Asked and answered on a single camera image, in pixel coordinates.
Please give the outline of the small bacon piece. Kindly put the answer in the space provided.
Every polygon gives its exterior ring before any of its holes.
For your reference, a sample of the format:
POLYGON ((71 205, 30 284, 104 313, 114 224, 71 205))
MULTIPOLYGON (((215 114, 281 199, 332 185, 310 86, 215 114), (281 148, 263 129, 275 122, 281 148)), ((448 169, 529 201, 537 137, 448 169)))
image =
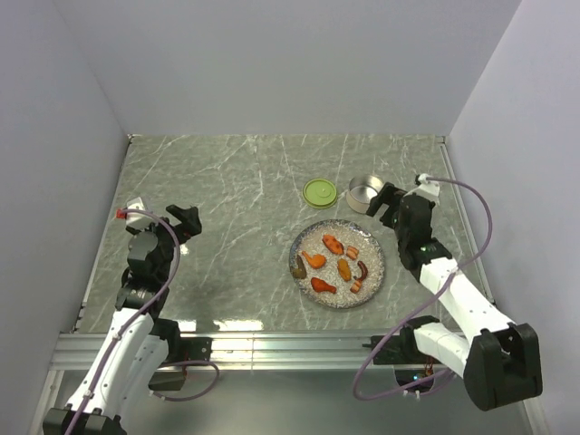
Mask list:
POLYGON ((348 246, 345 254, 352 260, 355 260, 358 258, 359 250, 354 246, 348 246))

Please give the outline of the dark red sausage toy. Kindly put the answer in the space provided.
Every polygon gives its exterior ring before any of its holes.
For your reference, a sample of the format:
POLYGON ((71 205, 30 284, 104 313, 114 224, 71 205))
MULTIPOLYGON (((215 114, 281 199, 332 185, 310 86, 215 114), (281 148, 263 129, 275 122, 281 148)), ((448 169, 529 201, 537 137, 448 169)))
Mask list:
POLYGON ((360 269, 360 274, 355 277, 355 280, 357 280, 357 281, 364 281, 367 278, 367 276, 368 276, 368 268, 367 268, 366 264, 363 261, 358 261, 357 262, 357 266, 360 269))

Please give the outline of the orange fish toy food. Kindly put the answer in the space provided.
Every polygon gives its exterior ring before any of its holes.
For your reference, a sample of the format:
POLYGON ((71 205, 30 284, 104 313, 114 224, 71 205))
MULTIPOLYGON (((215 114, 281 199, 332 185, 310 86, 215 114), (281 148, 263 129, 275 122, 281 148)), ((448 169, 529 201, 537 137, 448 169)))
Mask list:
POLYGON ((335 255, 341 256, 344 254, 343 244, 334 236, 324 234, 322 238, 325 247, 335 255))

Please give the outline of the orange fried nugget toy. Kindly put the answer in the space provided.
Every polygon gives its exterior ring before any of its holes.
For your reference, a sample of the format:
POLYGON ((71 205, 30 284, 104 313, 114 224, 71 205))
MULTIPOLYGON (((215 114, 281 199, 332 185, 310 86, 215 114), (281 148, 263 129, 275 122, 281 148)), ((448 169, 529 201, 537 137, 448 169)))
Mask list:
POLYGON ((352 272, 349 263, 344 258, 337 261, 337 271, 344 282, 350 282, 352 279, 352 272))

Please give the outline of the striped bacon toy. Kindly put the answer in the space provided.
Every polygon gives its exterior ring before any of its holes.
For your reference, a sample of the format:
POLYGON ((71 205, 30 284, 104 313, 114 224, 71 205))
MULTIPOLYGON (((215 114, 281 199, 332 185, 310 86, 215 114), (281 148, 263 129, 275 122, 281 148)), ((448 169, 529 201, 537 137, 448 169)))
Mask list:
POLYGON ((354 293, 354 294, 358 294, 359 291, 361 290, 361 288, 362 288, 362 281, 361 280, 355 280, 353 282, 353 285, 350 288, 350 291, 352 293, 354 293))

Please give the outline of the orange drumstick toy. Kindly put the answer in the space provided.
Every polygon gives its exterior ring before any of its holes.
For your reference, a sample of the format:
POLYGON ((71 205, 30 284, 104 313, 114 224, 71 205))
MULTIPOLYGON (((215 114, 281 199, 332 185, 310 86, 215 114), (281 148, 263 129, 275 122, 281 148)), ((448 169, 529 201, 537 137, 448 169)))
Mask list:
POLYGON ((330 293, 335 295, 337 292, 337 288, 329 283, 325 282, 323 279, 313 277, 310 281, 311 287, 317 293, 330 293))

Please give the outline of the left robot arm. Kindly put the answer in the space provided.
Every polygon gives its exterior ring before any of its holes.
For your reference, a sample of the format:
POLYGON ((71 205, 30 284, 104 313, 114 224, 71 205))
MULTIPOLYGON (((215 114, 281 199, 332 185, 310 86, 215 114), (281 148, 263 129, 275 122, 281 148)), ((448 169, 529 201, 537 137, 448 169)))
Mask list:
POLYGON ((180 248, 202 231, 198 208, 166 208, 178 220, 147 210, 141 198, 116 216, 131 234, 127 267, 121 278, 108 333, 81 385, 62 408, 43 419, 46 434, 123 434, 135 398, 148 388, 161 364, 182 355, 176 322, 160 318, 177 273, 180 248))

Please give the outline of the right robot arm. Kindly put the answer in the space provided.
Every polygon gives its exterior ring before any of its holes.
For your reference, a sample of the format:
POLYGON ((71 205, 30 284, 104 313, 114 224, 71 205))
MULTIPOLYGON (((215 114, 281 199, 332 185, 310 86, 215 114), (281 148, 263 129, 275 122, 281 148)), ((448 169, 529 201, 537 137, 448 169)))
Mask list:
POLYGON ((482 411, 535 398, 543 391, 536 331, 502 314, 465 276, 466 264, 432 235, 443 181, 421 174, 410 191, 386 183, 366 211, 372 217, 386 208, 380 221, 393 230, 402 265, 432 294, 383 336, 366 362, 397 336, 406 360, 429 356, 443 364, 443 374, 459 376, 482 411))

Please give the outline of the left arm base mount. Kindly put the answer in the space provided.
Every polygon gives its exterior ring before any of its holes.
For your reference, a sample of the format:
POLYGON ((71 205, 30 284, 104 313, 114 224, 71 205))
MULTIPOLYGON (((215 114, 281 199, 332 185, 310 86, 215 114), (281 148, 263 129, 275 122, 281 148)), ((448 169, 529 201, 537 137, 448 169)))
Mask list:
POLYGON ((178 392, 182 389, 187 379, 187 367, 177 366, 177 363, 210 361, 213 339, 208 336, 182 336, 176 321, 157 319, 152 334, 169 345, 169 355, 149 383, 154 392, 178 392))

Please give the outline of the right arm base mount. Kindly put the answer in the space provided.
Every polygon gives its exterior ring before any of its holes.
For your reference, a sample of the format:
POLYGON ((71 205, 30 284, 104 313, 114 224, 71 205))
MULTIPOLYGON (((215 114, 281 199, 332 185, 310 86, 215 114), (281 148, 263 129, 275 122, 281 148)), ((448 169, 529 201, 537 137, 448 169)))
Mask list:
POLYGON ((431 376, 434 373, 433 365, 440 363, 417 348, 413 333, 425 324, 440 325, 440 320, 432 315, 411 319, 372 359, 375 366, 393 365, 394 377, 400 386, 431 376))

